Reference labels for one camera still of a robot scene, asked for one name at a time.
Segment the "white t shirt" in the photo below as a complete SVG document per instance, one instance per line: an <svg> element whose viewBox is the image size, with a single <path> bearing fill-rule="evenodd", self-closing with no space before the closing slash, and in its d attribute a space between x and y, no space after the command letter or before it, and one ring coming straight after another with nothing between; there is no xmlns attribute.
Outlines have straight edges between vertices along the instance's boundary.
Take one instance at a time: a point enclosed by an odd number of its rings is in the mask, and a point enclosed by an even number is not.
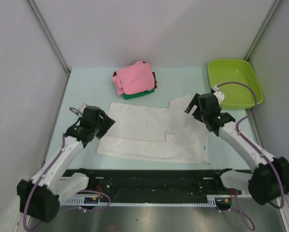
<svg viewBox="0 0 289 232"><path fill-rule="evenodd" d="M209 132L185 113L190 95L173 99L168 108L113 102L108 116L115 124L100 140L97 154L123 159L210 164Z"/></svg>

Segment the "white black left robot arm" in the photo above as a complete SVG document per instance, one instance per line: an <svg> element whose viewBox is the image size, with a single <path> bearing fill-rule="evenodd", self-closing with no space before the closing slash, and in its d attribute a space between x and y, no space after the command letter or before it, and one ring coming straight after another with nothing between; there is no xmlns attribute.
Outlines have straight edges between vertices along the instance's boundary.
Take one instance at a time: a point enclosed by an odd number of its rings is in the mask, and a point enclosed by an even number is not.
<svg viewBox="0 0 289 232"><path fill-rule="evenodd" d="M65 201L81 191L91 193L96 189L93 171L80 168L66 180L61 178L88 143L94 138L101 139L115 120L99 107L85 104L77 115L76 123L62 135L62 144L51 159L35 175L17 184L19 210L24 221L30 216L41 222L51 222Z"/></svg>

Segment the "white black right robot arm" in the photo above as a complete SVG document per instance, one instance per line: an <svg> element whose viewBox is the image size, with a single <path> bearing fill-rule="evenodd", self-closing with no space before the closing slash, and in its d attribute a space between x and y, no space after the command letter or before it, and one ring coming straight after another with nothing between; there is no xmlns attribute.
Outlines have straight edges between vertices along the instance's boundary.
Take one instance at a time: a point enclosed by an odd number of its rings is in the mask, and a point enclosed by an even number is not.
<svg viewBox="0 0 289 232"><path fill-rule="evenodd" d="M289 193L289 162L276 158L264 148L251 141L240 130L238 122L229 113L223 113L220 102L224 99L221 91L195 94L185 112L206 126L221 140L229 144L250 168L251 173L225 169L213 181L213 189L224 194L229 188L247 192L260 205L281 199L279 208L284 206L285 195Z"/></svg>

